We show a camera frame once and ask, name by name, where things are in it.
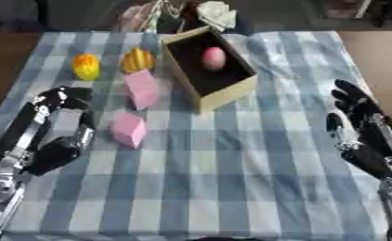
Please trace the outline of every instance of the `yellow fruit toy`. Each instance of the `yellow fruit toy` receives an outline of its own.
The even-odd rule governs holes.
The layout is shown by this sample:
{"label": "yellow fruit toy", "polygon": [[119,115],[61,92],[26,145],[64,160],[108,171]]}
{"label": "yellow fruit toy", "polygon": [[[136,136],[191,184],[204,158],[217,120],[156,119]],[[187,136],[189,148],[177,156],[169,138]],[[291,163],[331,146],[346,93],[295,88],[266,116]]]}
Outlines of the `yellow fruit toy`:
{"label": "yellow fruit toy", "polygon": [[98,57],[90,54],[78,55],[73,59],[74,73],[82,80],[94,80],[99,76]]}
{"label": "yellow fruit toy", "polygon": [[155,57],[149,51],[133,48],[122,59],[124,72],[138,72],[144,69],[152,69],[155,65]]}

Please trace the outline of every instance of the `white cloth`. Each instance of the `white cloth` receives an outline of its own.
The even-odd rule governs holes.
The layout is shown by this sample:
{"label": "white cloth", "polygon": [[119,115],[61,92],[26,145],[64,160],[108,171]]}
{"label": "white cloth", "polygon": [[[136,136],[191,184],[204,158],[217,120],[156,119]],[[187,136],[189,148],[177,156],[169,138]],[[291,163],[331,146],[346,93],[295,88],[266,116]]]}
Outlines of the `white cloth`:
{"label": "white cloth", "polygon": [[227,28],[236,27],[236,10],[230,10],[230,6],[222,2],[209,1],[197,7],[199,19],[223,31]]}

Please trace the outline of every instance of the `pink ball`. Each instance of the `pink ball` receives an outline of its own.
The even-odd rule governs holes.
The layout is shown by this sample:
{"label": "pink ball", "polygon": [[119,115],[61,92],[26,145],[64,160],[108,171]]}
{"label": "pink ball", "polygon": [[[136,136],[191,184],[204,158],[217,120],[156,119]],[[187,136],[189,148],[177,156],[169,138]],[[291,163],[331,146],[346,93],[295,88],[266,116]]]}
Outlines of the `pink ball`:
{"label": "pink ball", "polygon": [[226,62],[225,52],[220,47],[210,47],[204,51],[202,63],[210,71],[219,71]]}

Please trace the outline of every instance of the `toy food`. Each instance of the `toy food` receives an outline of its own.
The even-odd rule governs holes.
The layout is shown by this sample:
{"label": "toy food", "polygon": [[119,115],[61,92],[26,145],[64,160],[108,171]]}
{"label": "toy food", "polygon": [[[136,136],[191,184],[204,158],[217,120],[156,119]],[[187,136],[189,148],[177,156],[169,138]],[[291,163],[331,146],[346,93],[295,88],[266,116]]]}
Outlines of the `toy food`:
{"label": "toy food", "polygon": [[219,71],[225,66],[226,55],[220,47],[210,47],[202,55],[204,67],[210,71]]}
{"label": "toy food", "polygon": [[147,50],[133,48],[122,59],[124,72],[138,72],[144,69],[152,69],[155,65],[155,57]]}
{"label": "toy food", "polygon": [[91,54],[78,55],[73,59],[74,73],[82,80],[94,80],[100,74],[98,57]]}

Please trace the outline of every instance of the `wooden table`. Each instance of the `wooden table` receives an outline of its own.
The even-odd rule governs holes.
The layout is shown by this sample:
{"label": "wooden table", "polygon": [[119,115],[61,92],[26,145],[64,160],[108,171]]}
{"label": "wooden table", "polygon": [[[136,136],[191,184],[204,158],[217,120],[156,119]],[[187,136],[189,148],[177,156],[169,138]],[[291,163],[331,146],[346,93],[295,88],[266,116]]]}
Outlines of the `wooden table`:
{"label": "wooden table", "polygon": [[339,34],[380,106],[392,117],[392,31]]}
{"label": "wooden table", "polygon": [[17,79],[41,34],[0,34],[0,104]]}
{"label": "wooden table", "polygon": [[[41,34],[0,34],[0,104]],[[340,32],[385,113],[392,117],[392,32]]]}

